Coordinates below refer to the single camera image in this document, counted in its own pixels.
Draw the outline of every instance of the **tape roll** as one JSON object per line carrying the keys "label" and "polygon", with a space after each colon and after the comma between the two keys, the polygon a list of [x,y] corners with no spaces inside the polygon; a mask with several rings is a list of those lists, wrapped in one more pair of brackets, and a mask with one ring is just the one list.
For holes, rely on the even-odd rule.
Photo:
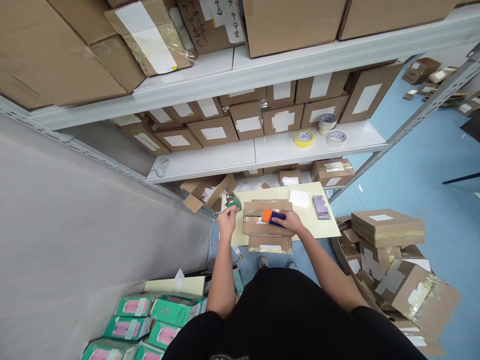
{"label": "tape roll", "polygon": [[295,145],[297,148],[309,148],[314,143],[315,134],[311,131],[299,131],[295,135]]}

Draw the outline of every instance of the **blue floor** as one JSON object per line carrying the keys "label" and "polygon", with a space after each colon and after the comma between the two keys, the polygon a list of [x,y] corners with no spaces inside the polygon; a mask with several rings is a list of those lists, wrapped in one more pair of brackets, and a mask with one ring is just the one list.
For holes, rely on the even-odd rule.
{"label": "blue floor", "polygon": [[[388,139],[422,104],[422,96],[402,99],[413,86],[393,83],[370,120]],[[480,359],[480,178],[442,185],[443,181],[480,171],[480,143],[459,129],[467,118],[452,109],[437,110],[344,191],[331,207],[335,217],[354,211],[389,208],[425,221],[425,244],[419,245],[440,279],[456,288],[461,301],[440,340],[448,359]],[[370,154],[349,156],[358,169]],[[217,252],[218,226],[212,232]],[[322,246],[335,259],[327,239]],[[249,282],[257,271],[259,253],[240,248]],[[294,261],[317,281],[307,254],[294,241],[293,255],[267,254],[270,267]]]}

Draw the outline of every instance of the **taped cardboard box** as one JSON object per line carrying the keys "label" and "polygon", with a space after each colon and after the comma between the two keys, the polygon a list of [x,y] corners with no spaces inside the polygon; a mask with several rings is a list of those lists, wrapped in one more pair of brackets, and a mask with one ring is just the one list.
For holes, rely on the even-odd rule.
{"label": "taped cardboard box", "polygon": [[347,158],[322,160],[313,163],[310,176],[323,187],[344,186],[355,176],[355,170]]}
{"label": "taped cardboard box", "polygon": [[187,125],[204,147],[237,143],[239,141],[230,116],[189,122]]}
{"label": "taped cardboard box", "polygon": [[346,40],[440,21],[457,0],[348,0],[337,38]]}
{"label": "taped cardboard box", "polygon": [[288,105],[263,110],[263,132],[265,136],[300,129],[304,105]]}
{"label": "taped cardboard box", "polygon": [[422,267],[401,259],[393,260],[375,290],[427,335],[438,337],[460,294]]}
{"label": "taped cardboard box", "polygon": [[303,108],[300,129],[317,127],[324,114],[333,114],[339,119],[349,96],[348,92],[344,91],[339,97],[306,103]]}
{"label": "taped cardboard box", "polygon": [[230,106],[230,115],[240,140],[264,136],[262,112],[258,100]]}
{"label": "taped cardboard box", "polygon": [[353,72],[345,87],[350,93],[350,98],[338,122],[345,124],[370,119],[402,66],[403,62],[395,62]]}
{"label": "taped cardboard box", "polygon": [[243,0],[250,57],[335,40],[345,0]]}
{"label": "taped cardboard box", "polygon": [[297,80],[295,104],[338,98],[344,91],[350,71],[328,72]]}
{"label": "taped cardboard box", "polygon": [[390,209],[351,213],[352,229],[376,248],[405,247],[425,242],[422,220]]}

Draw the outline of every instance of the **shoe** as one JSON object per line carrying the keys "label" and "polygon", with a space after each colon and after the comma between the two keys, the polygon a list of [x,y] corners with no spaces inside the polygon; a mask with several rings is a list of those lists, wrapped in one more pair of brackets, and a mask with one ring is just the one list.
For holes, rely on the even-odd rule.
{"label": "shoe", "polygon": [[269,262],[268,260],[265,258],[265,256],[260,256],[258,258],[258,270],[260,270],[261,268],[263,268],[264,266],[266,266],[267,268],[269,267]]}

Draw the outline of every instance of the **right hand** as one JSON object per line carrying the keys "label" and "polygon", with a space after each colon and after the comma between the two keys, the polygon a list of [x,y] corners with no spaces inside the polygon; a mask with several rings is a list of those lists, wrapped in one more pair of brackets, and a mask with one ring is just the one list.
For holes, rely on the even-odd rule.
{"label": "right hand", "polygon": [[272,221],[277,224],[282,225],[285,229],[293,231],[295,234],[298,234],[305,226],[302,224],[299,215],[295,211],[281,210],[281,214],[286,216],[285,220],[274,217]]}

